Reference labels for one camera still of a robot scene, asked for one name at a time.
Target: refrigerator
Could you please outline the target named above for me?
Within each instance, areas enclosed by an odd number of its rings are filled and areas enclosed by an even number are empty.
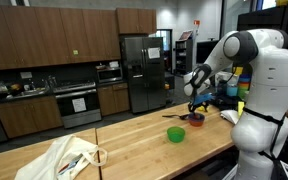
[[[123,38],[121,52],[132,112],[165,107],[163,38]]]

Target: lower cabinet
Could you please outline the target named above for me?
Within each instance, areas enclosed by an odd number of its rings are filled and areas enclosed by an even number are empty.
[[[63,125],[54,96],[0,104],[0,120],[9,138]]]
[[[97,92],[102,116],[130,109],[127,83],[100,87]]]

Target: green bowl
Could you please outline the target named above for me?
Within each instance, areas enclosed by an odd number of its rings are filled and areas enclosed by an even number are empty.
[[[182,142],[185,136],[185,130],[181,127],[170,127],[167,129],[168,139],[174,143]]]

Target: wooden countertop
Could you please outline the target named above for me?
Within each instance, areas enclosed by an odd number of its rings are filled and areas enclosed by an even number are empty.
[[[95,129],[74,133],[77,137],[96,144]],[[48,140],[0,153],[0,179],[14,179],[18,169],[42,155],[53,140]],[[75,179],[100,179],[99,168],[88,165]]]
[[[203,126],[162,115],[187,114],[187,104],[157,111],[97,129],[98,145],[108,151],[101,167],[103,179],[170,179],[233,146],[233,125],[213,106]],[[168,140],[171,126],[185,129],[182,142]]]

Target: tote bag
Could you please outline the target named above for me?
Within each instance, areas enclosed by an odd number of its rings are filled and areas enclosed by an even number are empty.
[[[98,151],[104,158],[98,163],[94,157]],[[89,163],[102,166],[106,163],[107,151],[97,145],[67,135],[55,140],[49,149],[17,171],[15,180],[71,180]]]

